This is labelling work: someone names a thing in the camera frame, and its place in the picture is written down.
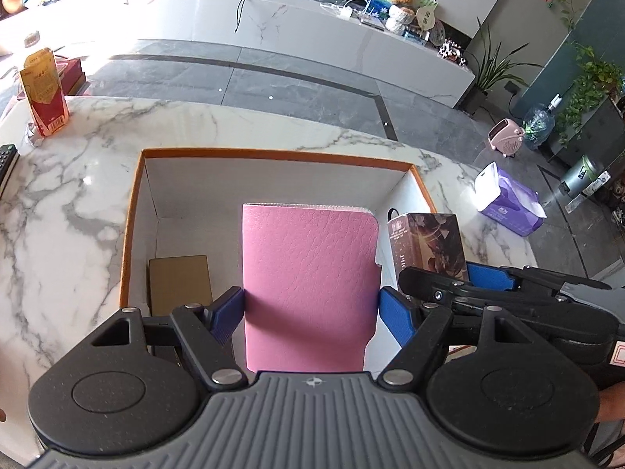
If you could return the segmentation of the right hand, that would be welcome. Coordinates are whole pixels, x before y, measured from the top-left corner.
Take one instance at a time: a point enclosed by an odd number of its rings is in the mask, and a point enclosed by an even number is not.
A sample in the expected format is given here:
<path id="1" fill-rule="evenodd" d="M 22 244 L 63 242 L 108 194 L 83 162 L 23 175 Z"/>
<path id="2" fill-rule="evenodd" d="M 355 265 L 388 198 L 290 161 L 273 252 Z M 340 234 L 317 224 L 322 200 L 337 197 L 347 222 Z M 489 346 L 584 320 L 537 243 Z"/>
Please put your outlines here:
<path id="1" fill-rule="evenodd" d="M 600 393 L 600 409 L 597 422 L 625 419 L 625 383 L 621 382 Z"/>

